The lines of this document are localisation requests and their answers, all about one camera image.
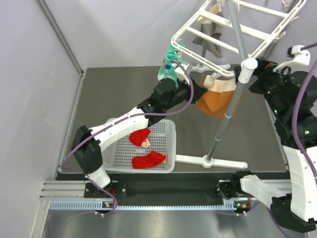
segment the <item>drying rack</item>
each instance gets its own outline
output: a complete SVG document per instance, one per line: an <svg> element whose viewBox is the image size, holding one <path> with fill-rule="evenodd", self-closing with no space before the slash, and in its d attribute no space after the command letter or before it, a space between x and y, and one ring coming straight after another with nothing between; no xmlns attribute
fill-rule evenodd
<svg viewBox="0 0 317 238"><path fill-rule="evenodd" d="M189 50L186 47L183 47L179 44L179 41L182 37L182 35L185 32L190 32L196 36L199 36L213 44L216 44L220 47L224 47L228 50L231 50L237 54L239 54L239 50L227 43L224 43L220 40L217 40L213 37L210 37L194 28L192 28L192 24L194 22L196 22L198 20L199 17L204 17L207 18L209 20L211 20L212 22L215 22L219 25L222 25L224 27L229 27L229 28L234 28L234 26L232 24L234 24L234 21L230 21L229 19L226 19L224 17L218 16L216 14L212 14L208 11L208 9L211 7L212 3L214 3L215 1L219 2L219 0L207 0L202 6L201 8L174 34L174 36L171 39L171 44L177 48L180 52L188 55L191 58L194 58L195 60L197 60L198 62L202 63L203 65L205 65L207 68L210 68L212 70L214 70L217 74L219 74L220 76L226 77L226 78L232 78L235 76L233 71L228 71L227 69L220 67L219 65L209 61L208 59L204 58L203 56ZM250 58L257 58L259 57L263 51L274 41L278 40L284 33L283 30L285 29L285 27L291 23L297 13L302 9L302 7L305 5L307 0L299 0L298 3L293 7L293 9L289 12L289 13L284 13L284 12L280 12L280 11L276 11L276 10L272 10L266 7L262 7L262 6L258 6L258 5L254 5L254 4L250 4L247 3L245 1L240 1L237 0L238 4L240 5L240 7L247 7L249 9L255 10L255 11L259 11L259 12L263 12L266 13L268 15L271 16L275 16L278 18L281 18L281 22L278 24L278 26L272 31L271 34L253 29L251 27L247 27L244 25L240 25L241 27L241 31L243 34L251 36L251 37L255 37L258 38L260 40L262 40L263 42L256 48L256 50L249 55Z"/></svg>

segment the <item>brown cloth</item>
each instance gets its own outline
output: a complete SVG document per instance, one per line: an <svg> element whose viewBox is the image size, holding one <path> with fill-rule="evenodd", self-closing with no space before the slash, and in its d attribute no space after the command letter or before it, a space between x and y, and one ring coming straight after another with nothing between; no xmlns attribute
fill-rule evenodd
<svg viewBox="0 0 317 238"><path fill-rule="evenodd" d="M201 86L208 91L196 102L196 107L210 117L223 118L236 89L235 78L219 80L207 75Z"/></svg>

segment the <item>gray plastic basket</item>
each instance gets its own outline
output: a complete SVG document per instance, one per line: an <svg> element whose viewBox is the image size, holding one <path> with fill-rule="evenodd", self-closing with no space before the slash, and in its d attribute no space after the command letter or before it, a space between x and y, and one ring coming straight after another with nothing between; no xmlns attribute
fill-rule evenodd
<svg viewBox="0 0 317 238"><path fill-rule="evenodd" d="M176 129L171 120L161 120L149 127L151 133L148 139L149 148L133 145L129 135L109 145L103 152L104 168L106 171L129 173L170 173L173 171L176 159ZM148 155L152 150L166 153L165 165L158 165L149 169L134 169L132 159L135 156Z"/></svg>

